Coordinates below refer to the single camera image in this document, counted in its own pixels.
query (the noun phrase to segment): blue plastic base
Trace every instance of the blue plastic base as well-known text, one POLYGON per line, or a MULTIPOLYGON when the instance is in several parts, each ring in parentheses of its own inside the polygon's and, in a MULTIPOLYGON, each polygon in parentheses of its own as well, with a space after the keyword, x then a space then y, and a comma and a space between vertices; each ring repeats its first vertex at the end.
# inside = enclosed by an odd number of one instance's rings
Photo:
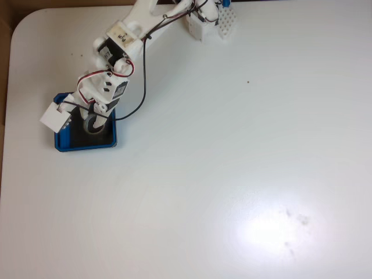
MULTIPOLYGON (((61 103, 70 93, 60 93, 54 97, 53 101, 57 104, 61 103)), ((64 130, 54 135, 55 148, 60 152, 79 151, 87 149, 111 148, 117 143, 116 122, 112 121, 115 118, 115 110, 107 119, 103 131, 98 134, 89 134, 83 129, 84 120, 81 118, 79 108, 75 108, 71 112, 70 125, 64 130)))

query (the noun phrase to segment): white table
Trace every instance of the white table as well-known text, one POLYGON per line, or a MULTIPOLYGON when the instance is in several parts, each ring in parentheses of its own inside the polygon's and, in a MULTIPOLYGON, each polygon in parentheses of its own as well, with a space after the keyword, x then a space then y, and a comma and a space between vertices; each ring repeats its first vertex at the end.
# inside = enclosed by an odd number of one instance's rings
MULTIPOLYGON (((38 120, 130 7, 20 23, 0 278, 371 278, 371 1, 234 7, 227 44, 181 22, 155 41, 144 106, 117 147, 85 152, 59 153, 38 120)), ((136 66, 118 116, 142 97, 136 66)))

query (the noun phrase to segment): white robotic arm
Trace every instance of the white robotic arm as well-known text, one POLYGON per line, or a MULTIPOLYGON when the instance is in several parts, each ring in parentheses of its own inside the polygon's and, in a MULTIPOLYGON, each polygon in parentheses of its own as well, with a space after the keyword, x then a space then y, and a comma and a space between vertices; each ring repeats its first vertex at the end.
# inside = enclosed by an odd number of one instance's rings
POLYGON ((153 32, 193 13, 204 24, 218 25, 219 11, 214 0, 181 0, 166 14, 156 16, 153 10, 157 1, 137 0, 127 17, 117 21, 105 37, 94 42, 99 70, 79 77, 76 91, 69 94, 60 105, 52 103, 41 122, 58 133, 71 122, 68 112, 79 107, 81 117, 86 120, 93 104, 96 120, 90 132, 98 133, 124 94, 128 78, 134 73, 134 61, 144 50, 146 40, 151 38, 153 32))

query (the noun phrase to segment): smudge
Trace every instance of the smudge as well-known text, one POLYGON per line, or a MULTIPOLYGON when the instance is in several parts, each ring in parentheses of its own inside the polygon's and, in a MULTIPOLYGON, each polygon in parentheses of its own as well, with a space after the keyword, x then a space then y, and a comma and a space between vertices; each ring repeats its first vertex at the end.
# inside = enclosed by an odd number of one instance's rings
POLYGON ((303 226, 307 226, 310 223, 310 218, 304 215, 297 216, 297 221, 300 222, 303 226))

